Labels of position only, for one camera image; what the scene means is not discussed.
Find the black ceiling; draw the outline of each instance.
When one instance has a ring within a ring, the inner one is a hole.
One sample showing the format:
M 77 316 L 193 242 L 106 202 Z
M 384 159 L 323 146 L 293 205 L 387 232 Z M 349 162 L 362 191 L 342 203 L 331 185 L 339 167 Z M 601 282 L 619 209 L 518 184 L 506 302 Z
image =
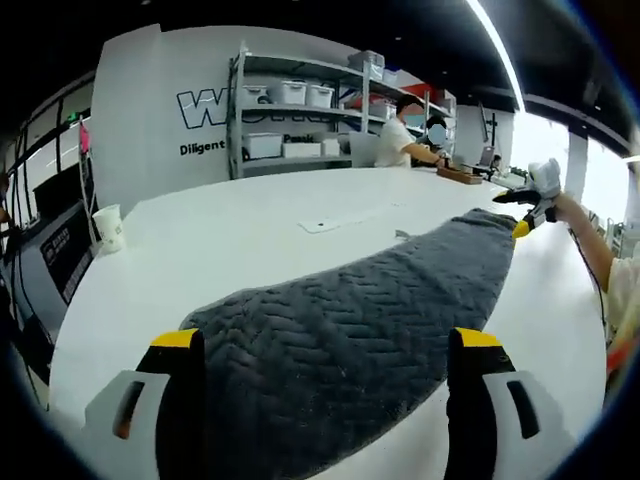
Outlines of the black ceiling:
M 631 117 L 612 71 L 580 22 L 557 6 L 559 0 L 480 2 L 515 63 L 525 93 L 584 112 L 628 137 Z M 160 23 L 163 30 L 224 24 L 308 33 L 378 51 L 424 81 L 452 90 L 459 102 L 480 97 L 487 106 L 513 106 L 505 97 L 478 93 L 483 86 L 510 87 L 493 45 L 465 0 L 51 3 L 16 3 L 12 20 L 5 22 L 15 30 L 0 33 L 9 92 L 0 118 L 5 138 L 15 134 L 46 98 L 95 69 L 106 40 L 152 23 Z M 589 83 L 597 93 L 592 104 L 585 103 Z

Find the gray towel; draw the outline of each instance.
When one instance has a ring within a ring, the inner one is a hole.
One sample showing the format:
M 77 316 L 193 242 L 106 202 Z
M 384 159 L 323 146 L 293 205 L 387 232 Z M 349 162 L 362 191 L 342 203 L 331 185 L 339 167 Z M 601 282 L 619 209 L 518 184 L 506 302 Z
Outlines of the gray towel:
M 445 380 L 450 329 L 485 325 L 514 226 L 472 210 L 189 315 L 182 328 L 205 336 L 209 478 L 308 476 L 402 420 Z

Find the white cup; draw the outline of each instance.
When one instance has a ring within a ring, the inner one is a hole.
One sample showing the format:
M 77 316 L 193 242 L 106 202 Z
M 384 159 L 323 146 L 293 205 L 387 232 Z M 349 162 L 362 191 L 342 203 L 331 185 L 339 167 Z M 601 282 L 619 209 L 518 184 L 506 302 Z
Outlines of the white cup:
M 113 253 L 124 247 L 124 233 L 122 232 L 122 219 L 120 218 L 120 205 L 110 205 L 93 214 L 100 238 L 102 238 L 102 250 L 105 253 Z

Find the white tabletop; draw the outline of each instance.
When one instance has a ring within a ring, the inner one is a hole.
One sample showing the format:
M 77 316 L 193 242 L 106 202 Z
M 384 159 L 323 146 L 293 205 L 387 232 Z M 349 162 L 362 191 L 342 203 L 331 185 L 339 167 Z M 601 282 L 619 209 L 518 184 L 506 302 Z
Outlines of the white tabletop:
M 50 409 L 73 431 L 87 403 L 121 370 L 135 369 L 151 340 L 194 309 L 237 290 L 337 267 L 421 234 L 474 207 L 522 215 L 432 171 L 341 169 L 218 183 L 138 204 L 124 220 L 127 247 L 85 274 L 60 330 Z M 309 234 L 300 221 L 333 222 Z M 518 241 L 485 330 L 516 368 L 531 371 L 582 436 L 600 412 L 604 334 L 587 269 L 561 224 Z M 446 385 L 378 441 L 320 476 L 438 478 L 446 465 Z

